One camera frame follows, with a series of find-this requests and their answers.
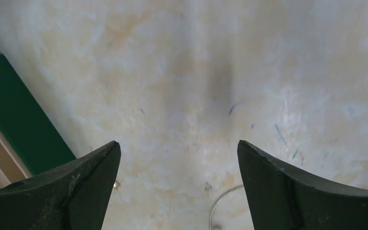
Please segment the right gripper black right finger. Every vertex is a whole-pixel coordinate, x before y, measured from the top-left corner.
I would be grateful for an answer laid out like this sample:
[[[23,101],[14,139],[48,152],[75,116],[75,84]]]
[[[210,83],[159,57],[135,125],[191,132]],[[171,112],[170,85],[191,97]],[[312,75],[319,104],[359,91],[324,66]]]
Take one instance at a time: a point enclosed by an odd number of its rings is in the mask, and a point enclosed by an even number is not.
[[[314,175],[245,140],[237,154],[256,230],[368,230],[368,190]]]

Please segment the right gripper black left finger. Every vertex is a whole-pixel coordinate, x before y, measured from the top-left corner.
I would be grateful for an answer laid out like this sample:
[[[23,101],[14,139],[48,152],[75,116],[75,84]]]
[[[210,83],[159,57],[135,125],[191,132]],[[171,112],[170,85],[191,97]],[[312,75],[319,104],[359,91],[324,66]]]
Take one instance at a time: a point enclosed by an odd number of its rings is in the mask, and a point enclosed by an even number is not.
[[[116,180],[120,144],[0,188],[0,230],[99,230]]]

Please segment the green jewelry box with lid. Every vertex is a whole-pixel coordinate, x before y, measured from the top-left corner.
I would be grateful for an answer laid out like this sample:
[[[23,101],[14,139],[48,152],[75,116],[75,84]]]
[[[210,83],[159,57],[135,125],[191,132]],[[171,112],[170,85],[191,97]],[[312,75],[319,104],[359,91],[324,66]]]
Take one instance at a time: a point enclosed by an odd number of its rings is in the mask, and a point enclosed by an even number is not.
[[[73,160],[68,145],[0,54],[0,188]]]

